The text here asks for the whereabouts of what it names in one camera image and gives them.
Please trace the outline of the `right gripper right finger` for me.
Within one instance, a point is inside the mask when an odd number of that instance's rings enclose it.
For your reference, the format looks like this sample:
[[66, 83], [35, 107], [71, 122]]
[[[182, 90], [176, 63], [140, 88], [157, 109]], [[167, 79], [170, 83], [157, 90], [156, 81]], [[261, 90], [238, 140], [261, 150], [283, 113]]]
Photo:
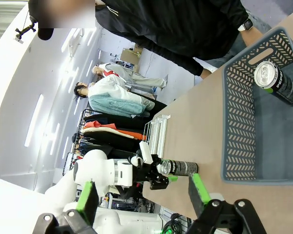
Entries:
[[229, 204], [212, 199], [198, 173], [188, 178], [188, 195], [197, 215], [188, 228], [188, 234], [213, 234], [226, 229], [231, 234], [265, 234], [266, 230], [253, 206], [247, 199]]

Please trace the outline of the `person's left hand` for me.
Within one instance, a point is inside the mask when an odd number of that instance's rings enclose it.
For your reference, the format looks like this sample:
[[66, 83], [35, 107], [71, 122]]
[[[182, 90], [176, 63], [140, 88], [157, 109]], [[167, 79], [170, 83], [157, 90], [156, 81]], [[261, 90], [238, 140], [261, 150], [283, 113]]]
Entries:
[[243, 39], [246, 47], [251, 46], [252, 44], [256, 43], [269, 30], [270, 30], [270, 28], [265, 28], [264, 30], [260, 31], [259, 29], [257, 29], [254, 26], [249, 30], [242, 30], [240, 28], [238, 29], [238, 31], [241, 34], [242, 39]]

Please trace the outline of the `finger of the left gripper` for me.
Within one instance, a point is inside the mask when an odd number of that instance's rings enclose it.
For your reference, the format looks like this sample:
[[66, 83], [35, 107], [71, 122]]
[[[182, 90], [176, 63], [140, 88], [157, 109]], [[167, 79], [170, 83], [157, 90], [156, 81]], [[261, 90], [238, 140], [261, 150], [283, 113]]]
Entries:
[[156, 176], [154, 179], [150, 181], [150, 189], [163, 190], [163, 189], [166, 189], [170, 183], [176, 182], [177, 180], [178, 180], [178, 176], [175, 176], [175, 175]]
[[163, 160], [160, 157], [158, 157], [157, 154], [152, 154], [151, 157], [152, 157], [152, 160], [153, 160], [151, 166], [156, 168], [157, 171], [161, 171]]

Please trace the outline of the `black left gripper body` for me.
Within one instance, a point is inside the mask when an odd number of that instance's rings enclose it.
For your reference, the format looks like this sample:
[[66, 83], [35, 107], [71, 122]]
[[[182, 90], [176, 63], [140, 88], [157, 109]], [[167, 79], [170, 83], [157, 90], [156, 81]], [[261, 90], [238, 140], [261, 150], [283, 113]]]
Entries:
[[158, 180], [159, 173], [155, 164], [143, 164], [141, 167], [133, 167], [133, 182]]

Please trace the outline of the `person's right hand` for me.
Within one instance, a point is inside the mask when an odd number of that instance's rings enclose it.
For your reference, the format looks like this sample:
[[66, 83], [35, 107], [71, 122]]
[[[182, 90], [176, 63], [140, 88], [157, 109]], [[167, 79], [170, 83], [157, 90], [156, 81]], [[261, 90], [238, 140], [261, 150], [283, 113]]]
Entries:
[[211, 75], [211, 74], [214, 73], [215, 71], [217, 71], [217, 69], [212, 69], [212, 71], [210, 71], [210, 70], [204, 68], [203, 71], [202, 71], [202, 73], [201, 73], [201, 75], [200, 75], [200, 77], [201, 77], [202, 79], [206, 79], [209, 75]]

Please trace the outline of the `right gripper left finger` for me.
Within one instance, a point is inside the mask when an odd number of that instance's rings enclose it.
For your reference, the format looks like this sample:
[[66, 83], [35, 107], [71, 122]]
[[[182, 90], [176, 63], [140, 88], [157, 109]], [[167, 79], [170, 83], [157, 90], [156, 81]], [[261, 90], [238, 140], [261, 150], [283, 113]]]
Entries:
[[95, 183], [86, 182], [76, 208], [54, 216], [41, 214], [36, 222], [34, 234], [95, 234], [93, 229], [99, 197]]

